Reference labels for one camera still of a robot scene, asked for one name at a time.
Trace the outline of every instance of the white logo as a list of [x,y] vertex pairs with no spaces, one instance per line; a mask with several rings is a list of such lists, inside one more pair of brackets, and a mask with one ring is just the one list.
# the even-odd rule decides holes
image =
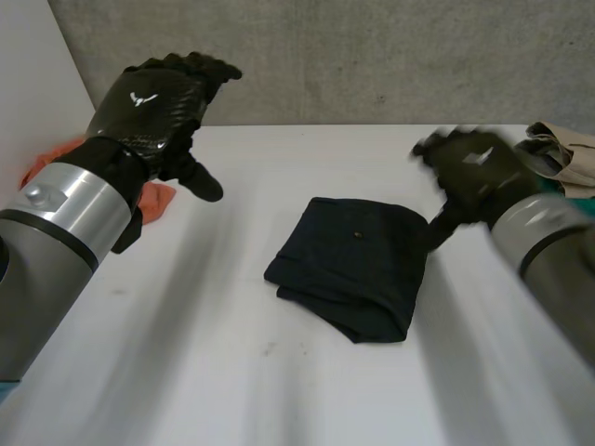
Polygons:
[[481,155],[478,155],[477,153],[470,153],[465,157],[463,163],[482,165],[490,157],[490,153],[492,153],[493,149],[493,147],[490,147],[485,153],[482,153]]
[[152,95],[150,98],[137,98],[137,95],[135,95],[134,91],[130,93],[130,98],[134,102],[135,107],[138,107],[140,104],[143,104],[145,102],[149,102],[150,100],[157,98],[157,96],[159,95]]

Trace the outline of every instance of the white wall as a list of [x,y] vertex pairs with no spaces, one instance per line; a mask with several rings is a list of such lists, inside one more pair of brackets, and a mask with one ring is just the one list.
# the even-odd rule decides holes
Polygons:
[[35,155],[85,131],[93,107],[44,0],[0,0],[0,205]]

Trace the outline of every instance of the black robotic glove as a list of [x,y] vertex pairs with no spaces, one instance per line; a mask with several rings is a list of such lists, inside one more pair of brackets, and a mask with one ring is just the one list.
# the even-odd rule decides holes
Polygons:
[[189,153],[192,134],[222,84],[242,72],[200,53],[169,54],[124,70],[86,131],[109,138],[142,161],[147,179],[177,178],[194,195],[216,202],[223,188]]
[[496,133],[436,132],[418,142],[412,154],[432,169],[446,193],[442,212],[430,222],[429,251],[461,224],[482,221],[491,229],[511,206],[540,192],[536,175]]

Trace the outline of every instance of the black band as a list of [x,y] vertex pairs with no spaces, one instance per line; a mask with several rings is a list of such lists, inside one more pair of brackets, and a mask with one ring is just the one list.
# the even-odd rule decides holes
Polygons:
[[521,276],[521,279],[524,280],[524,275],[529,269],[529,266],[544,249],[546,249],[552,243],[557,242],[559,239],[563,239],[564,237],[570,234],[582,232],[586,228],[587,227],[585,226],[573,226],[571,228],[566,228],[565,230],[553,232],[548,237],[541,239],[535,246],[533,246],[529,250],[529,252],[525,255],[524,259],[522,260],[521,265],[519,266],[519,276]]
[[86,246],[86,244],[74,237],[69,231],[62,229],[60,226],[55,225],[51,221],[44,220],[40,216],[34,216],[33,214],[18,211],[16,209],[4,209],[0,211],[0,218],[3,218],[4,220],[16,221],[18,223],[22,223],[23,225],[31,226],[32,228],[41,230],[50,237],[53,237],[54,239],[68,246],[75,254],[85,260],[85,262],[91,268],[91,271],[95,272],[95,270],[99,267],[97,258],[93,254],[93,251],[91,251]]
[[4,275],[7,272],[9,259],[8,246],[5,245],[4,240],[0,237],[0,281],[4,279]]

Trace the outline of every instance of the gray concrete wall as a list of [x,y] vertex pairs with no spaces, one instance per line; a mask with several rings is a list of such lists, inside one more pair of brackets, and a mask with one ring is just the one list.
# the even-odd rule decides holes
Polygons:
[[589,0],[49,0],[97,104],[127,65],[242,68],[211,125],[529,123],[595,133]]

